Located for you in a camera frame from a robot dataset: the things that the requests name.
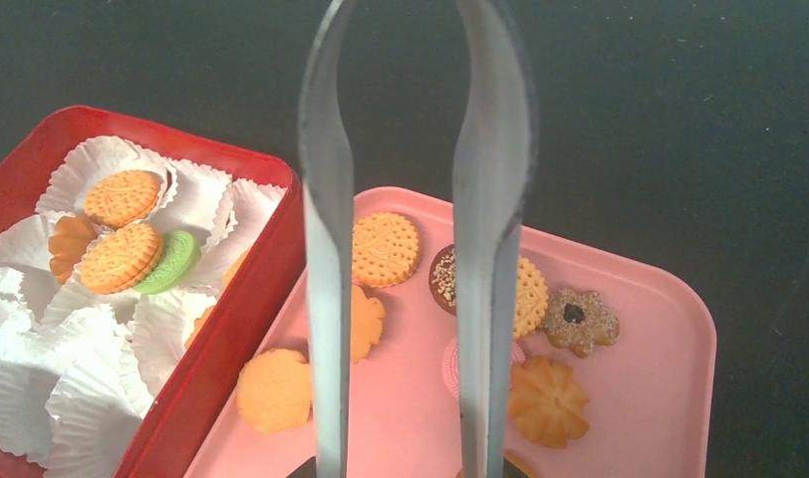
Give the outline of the green sandwich cookie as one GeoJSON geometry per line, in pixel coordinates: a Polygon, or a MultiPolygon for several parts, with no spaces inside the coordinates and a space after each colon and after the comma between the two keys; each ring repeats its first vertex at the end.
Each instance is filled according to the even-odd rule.
{"type": "Polygon", "coordinates": [[[163,236],[163,252],[155,267],[133,289],[145,295],[165,292],[182,281],[200,258],[198,240],[189,232],[175,230],[163,236]]]}

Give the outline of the orange round sandwich cookie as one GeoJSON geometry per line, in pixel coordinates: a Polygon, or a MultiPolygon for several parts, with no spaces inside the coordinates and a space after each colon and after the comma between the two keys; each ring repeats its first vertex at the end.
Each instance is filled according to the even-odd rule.
{"type": "Polygon", "coordinates": [[[96,184],[84,200],[85,214],[96,224],[119,229],[146,218],[156,207],[159,183],[145,170],[124,170],[96,184]]]}

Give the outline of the red cookie tin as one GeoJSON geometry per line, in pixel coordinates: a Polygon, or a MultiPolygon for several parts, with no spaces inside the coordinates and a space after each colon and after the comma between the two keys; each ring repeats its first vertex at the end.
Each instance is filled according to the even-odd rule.
{"type": "Polygon", "coordinates": [[[276,156],[146,119],[70,106],[43,119],[0,163],[0,234],[32,213],[67,152],[104,134],[286,190],[212,322],[157,396],[117,471],[121,477],[180,477],[304,267],[301,182],[276,156]]]}

